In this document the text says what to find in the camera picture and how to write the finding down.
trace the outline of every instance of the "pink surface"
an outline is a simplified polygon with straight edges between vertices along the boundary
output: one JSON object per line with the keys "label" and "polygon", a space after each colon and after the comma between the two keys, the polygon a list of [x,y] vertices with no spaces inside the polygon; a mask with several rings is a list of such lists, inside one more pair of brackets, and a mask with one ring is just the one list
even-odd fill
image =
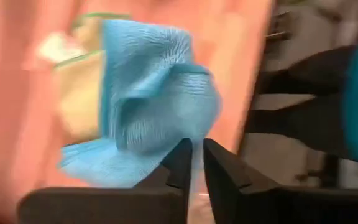
{"label": "pink surface", "polygon": [[223,98],[209,136],[235,151],[269,9],[270,0],[0,0],[0,220],[11,220],[32,189],[85,185],[56,169],[69,136],[55,111],[50,65],[34,57],[49,33],[68,32],[78,14],[103,11],[187,29]]}

